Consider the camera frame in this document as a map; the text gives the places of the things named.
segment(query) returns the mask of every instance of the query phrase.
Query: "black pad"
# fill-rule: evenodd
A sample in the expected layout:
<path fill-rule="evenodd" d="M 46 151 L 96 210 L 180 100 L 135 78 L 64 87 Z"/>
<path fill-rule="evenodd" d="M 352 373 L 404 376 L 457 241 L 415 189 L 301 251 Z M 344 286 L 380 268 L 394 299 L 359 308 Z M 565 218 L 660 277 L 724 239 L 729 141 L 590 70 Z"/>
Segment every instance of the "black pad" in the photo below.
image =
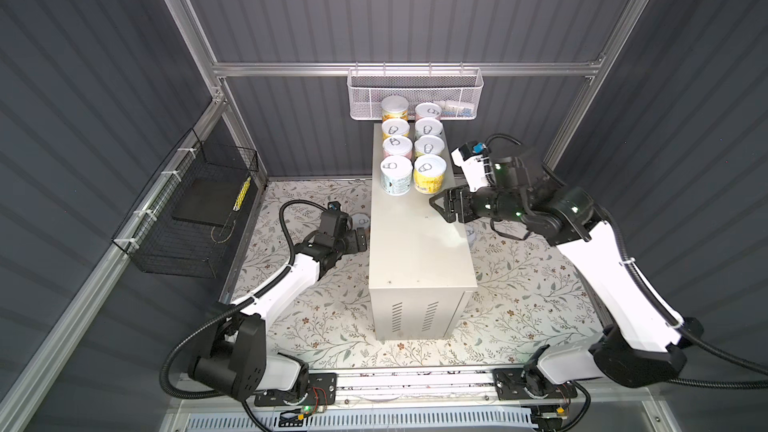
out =
<path fill-rule="evenodd" d="M 196 178 L 179 201 L 172 217 L 204 226 L 223 227 L 232 213 L 241 184 Z"/>

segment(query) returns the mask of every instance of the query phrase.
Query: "ventilation slots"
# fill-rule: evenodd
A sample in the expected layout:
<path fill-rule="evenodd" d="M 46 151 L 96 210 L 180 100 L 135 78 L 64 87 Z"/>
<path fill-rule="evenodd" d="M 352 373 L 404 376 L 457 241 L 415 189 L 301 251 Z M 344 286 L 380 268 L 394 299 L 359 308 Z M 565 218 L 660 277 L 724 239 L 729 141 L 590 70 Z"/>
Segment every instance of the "ventilation slots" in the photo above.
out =
<path fill-rule="evenodd" d="M 392 332 L 400 331 L 400 321 L 402 320 L 402 302 L 392 306 Z"/>
<path fill-rule="evenodd" d="M 427 305 L 427 313 L 424 314 L 422 332 L 427 332 L 432 326 L 432 320 L 435 318 L 435 312 L 437 312 L 437 304 L 439 304 L 439 302 L 434 302 L 430 305 Z"/>
<path fill-rule="evenodd" d="M 278 428 L 279 412 L 254 412 L 262 424 Z M 391 408 L 387 410 L 328 410 L 304 419 L 292 430 L 390 430 L 392 428 L 525 427 L 531 429 L 530 409 L 509 406 L 471 406 L 436 409 Z M 242 413 L 190 414 L 187 432 L 251 432 L 256 430 Z"/>

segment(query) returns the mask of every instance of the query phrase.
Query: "floral tablecloth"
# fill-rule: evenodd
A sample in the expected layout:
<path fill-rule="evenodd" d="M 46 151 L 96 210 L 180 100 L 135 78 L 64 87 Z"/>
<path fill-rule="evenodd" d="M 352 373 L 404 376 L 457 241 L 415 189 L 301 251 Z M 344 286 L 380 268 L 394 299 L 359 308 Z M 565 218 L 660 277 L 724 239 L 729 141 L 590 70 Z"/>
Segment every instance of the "floral tablecloth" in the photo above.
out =
<path fill-rule="evenodd" d="M 287 200 L 321 205 L 337 200 L 350 214 L 370 214 L 371 181 L 272 182 L 265 194 L 235 297 L 251 290 L 288 259 L 278 223 Z M 294 242 L 319 223 L 320 211 L 296 205 L 286 210 Z M 543 238 L 525 242 L 499 237 L 487 221 L 472 223 L 472 261 L 478 280 L 449 340 L 377 341 L 368 291 L 368 252 L 347 255 L 321 281 L 305 290 L 273 323 L 269 347 L 315 369 L 521 363 L 541 345 L 556 345 L 596 333 L 600 323 L 574 266 Z M 506 232 L 522 236 L 516 224 Z"/>

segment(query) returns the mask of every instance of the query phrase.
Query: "pull-tab lid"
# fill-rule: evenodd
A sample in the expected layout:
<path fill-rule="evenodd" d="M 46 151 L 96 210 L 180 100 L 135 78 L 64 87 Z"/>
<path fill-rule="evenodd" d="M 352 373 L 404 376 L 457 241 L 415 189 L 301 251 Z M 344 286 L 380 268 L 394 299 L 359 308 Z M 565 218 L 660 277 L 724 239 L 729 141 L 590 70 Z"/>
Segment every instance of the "pull-tab lid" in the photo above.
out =
<path fill-rule="evenodd" d="M 439 136 L 442 133 L 442 122 L 431 117 L 416 121 L 416 133 L 425 136 Z"/>
<path fill-rule="evenodd" d="M 446 161 L 442 157 L 434 154 L 426 154 L 416 159 L 413 164 L 416 171 L 423 176 L 437 177 L 446 171 Z"/>
<path fill-rule="evenodd" d="M 446 144 L 437 136 L 421 136 L 415 144 L 416 150 L 422 154 L 434 154 L 439 156 Z"/>
<path fill-rule="evenodd" d="M 408 122 L 403 119 L 388 119 L 382 122 L 382 131 L 388 136 L 404 136 L 410 129 Z"/>
<path fill-rule="evenodd" d="M 419 117 L 438 119 L 442 114 L 442 107 L 434 102 L 424 102 L 416 106 L 416 114 Z"/>
<path fill-rule="evenodd" d="M 403 156 L 389 156 L 382 160 L 382 173 L 389 177 L 410 176 L 411 170 L 413 170 L 411 161 Z"/>
<path fill-rule="evenodd" d="M 384 139 L 384 150 L 394 156 L 404 156 L 413 149 L 411 139 L 404 136 L 392 136 Z"/>

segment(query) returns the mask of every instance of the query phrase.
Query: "pink can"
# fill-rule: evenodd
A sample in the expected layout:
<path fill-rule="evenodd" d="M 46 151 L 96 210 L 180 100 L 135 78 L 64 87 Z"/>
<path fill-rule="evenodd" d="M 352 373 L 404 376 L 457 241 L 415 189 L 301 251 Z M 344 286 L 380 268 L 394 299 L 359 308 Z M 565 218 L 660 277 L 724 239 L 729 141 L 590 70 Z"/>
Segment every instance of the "pink can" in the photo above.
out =
<path fill-rule="evenodd" d="M 402 156 L 410 159 L 413 154 L 413 143 L 405 136 L 389 136 L 384 139 L 384 157 Z"/>

